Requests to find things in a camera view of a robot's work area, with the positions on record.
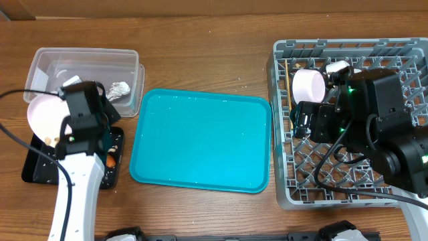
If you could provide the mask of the pink bowl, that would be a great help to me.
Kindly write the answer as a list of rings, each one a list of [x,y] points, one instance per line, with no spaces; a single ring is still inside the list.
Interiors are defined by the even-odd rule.
[[[320,103],[325,96],[325,82],[317,70],[298,70],[292,79],[292,96],[299,104],[302,101]]]

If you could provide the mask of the orange carrot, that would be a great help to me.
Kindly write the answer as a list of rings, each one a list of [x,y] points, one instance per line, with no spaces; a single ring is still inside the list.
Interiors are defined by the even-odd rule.
[[[115,159],[113,158],[113,156],[111,156],[111,155],[107,155],[107,158],[106,158],[106,166],[108,167],[108,168],[115,168],[115,166],[116,166],[116,161],[115,161]]]

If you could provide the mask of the white bowl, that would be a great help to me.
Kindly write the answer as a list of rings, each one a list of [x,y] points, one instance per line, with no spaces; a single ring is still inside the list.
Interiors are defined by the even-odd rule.
[[[329,80],[339,79],[349,72],[350,64],[344,60],[340,60],[326,66],[326,74]]]

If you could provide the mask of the pink plate with peanuts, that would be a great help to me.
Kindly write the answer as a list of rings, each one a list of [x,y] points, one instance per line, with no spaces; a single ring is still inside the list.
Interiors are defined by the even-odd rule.
[[[33,134],[47,146],[55,147],[60,141],[62,121],[69,114],[65,100],[40,94],[29,103],[27,120]]]

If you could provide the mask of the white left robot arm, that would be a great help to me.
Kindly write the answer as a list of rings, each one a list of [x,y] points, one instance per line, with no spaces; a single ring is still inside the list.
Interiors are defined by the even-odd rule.
[[[96,205],[104,162],[96,154],[68,154],[59,164],[58,193],[48,240],[94,240]]]

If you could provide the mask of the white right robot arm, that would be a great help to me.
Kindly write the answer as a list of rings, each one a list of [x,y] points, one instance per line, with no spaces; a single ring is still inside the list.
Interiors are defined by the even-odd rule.
[[[296,138],[308,135],[329,143],[314,170],[318,187],[347,195],[398,201],[413,240],[427,239],[427,127],[414,126],[405,106],[399,75],[384,68],[356,71],[347,66],[323,74],[298,70],[292,78],[291,113]],[[361,191],[320,181],[322,166],[345,148],[365,159],[391,186],[392,193]]]

